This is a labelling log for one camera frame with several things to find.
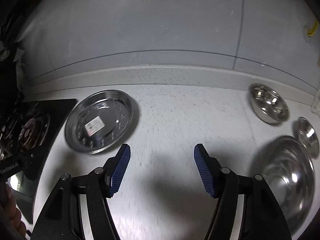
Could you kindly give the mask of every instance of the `metal screw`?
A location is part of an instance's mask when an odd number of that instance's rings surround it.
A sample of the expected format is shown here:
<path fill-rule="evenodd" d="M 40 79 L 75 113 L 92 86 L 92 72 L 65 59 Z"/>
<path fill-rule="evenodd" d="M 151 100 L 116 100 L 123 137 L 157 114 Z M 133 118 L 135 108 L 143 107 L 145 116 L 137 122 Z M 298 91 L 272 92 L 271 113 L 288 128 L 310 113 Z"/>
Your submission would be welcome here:
<path fill-rule="evenodd" d="M 67 178 L 69 178 L 69 174 L 68 173 L 65 173 L 65 174 L 61 175 L 61 179 L 65 180 Z"/>
<path fill-rule="evenodd" d="M 229 174 L 230 173 L 230 170 L 228 168 L 226 168 L 226 167 L 222 168 L 221 171 L 224 174 Z"/>
<path fill-rule="evenodd" d="M 102 168 L 102 167 L 95 168 L 95 169 L 94 169 L 94 173 L 95 173 L 95 174 L 103 173 L 103 168 Z"/>
<path fill-rule="evenodd" d="M 262 179 L 263 179 L 260 174 L 256 174 L 256 175 L 254 176 L 254 178 L 255 178 L 256 180 L 262 180 Z"/>

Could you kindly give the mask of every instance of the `speckled countertop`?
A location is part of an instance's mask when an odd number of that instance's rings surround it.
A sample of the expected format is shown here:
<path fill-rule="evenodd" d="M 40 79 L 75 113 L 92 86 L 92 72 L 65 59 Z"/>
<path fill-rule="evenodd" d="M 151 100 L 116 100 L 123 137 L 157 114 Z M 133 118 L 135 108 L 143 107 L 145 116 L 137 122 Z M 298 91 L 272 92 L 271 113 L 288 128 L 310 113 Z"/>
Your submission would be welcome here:
<path fill-rule="evenodd" d="M 203 143 L 222 166 L 247 175 L 254 155 L 280 135 L 292 135 L 292 122 L 307 118 L 320 134 L 320 118 L 310 106 L 286 100 L 291 115 L 273 127 L 252 112 L 247 92 L 185 85 L 112 85 L 76 88 L 29 96 L 28 100 L 85 97 L 105 89 L 118 89 L 136 102 L 137 113 L 128 136 L 111 150 L 96 155 L 73 152 L 64 139 L 64 128 L 48 156 L 40 179 L 34 207 L 35 219 L 60 175 L 84 175 L 114 156 L 121 145 L 131 147 L 131 160 L 120 190 L 108 200 L 121 240 L 203 239 L 216 200 L 204 190 L 193 148 Z M 312 208 L 296 240 L 320 206 L 320 160 L 314 161 L 316 191 Z M 86 239 L 92 239 L 88 214 L 82 197 Z M 243 198 L 231 239 L 238 238 Z"/>

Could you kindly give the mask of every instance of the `stainless steel bowl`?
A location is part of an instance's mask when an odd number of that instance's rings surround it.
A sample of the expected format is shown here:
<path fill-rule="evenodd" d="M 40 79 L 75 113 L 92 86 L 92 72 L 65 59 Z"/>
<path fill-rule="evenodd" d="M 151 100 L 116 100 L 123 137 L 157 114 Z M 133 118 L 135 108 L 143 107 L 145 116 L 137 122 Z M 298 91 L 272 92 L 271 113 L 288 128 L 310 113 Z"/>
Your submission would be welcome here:
<path fill-rule="evenodd" d="M 298 119 L 297 139 L 313 159 L 319 157 L 319 140 L 316 131 L 304 117 Z"/>
<path fill-rule="evenodd" d="M 270 87 L 262 84 L 252 84 L 249 92 L 252 109 L 264 122 L 278 124 L 289 118 L 287 104 Z"/>
<path fill-rule="evenodd" d="M 126 93 L 98 92 L 81 101 L 71 112 L 65 126 L 66 141 L 77 152 L 101 152 L 126 133 L 133 115 L 133 100 Z"/>
<path fill-rule="evenodd" d="M 276 197 L 291 235 L 304 222 L 314 196 L 311 158 L 292 136 L 282 136 L 267 148 L 257 171 Z"/>

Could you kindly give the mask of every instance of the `label sticker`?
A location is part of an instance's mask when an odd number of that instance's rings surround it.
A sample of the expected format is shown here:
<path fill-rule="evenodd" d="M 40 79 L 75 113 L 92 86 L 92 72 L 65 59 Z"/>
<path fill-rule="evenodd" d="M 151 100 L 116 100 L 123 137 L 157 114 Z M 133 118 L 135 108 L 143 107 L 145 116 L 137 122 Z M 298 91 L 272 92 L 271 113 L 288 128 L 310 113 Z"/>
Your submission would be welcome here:
<path fill-rule="evenodd" d="M 103 121 L 101 120 L 100 116 L 97 116 L 96 118 L 92 119 L 90 122 L 88 122 L 84 127 L 88 133 L 89 136 L 94 135 L 97 131 L 99 131 L 101 128 L 103 128 L 105 125 Z"/>

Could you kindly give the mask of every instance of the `backsplash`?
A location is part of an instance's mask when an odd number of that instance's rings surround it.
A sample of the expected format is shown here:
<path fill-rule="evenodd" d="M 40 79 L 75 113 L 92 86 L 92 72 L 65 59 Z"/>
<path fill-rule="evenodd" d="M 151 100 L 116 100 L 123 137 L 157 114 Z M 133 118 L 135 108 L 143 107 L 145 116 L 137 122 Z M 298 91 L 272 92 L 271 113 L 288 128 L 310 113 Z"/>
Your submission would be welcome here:
<path fill-rule="evenodd" d="M 33 84 L 106 67 L 202 65 L 315 94 L 320 30 L 304 0 L 43 0 L 20 34 Z"/>

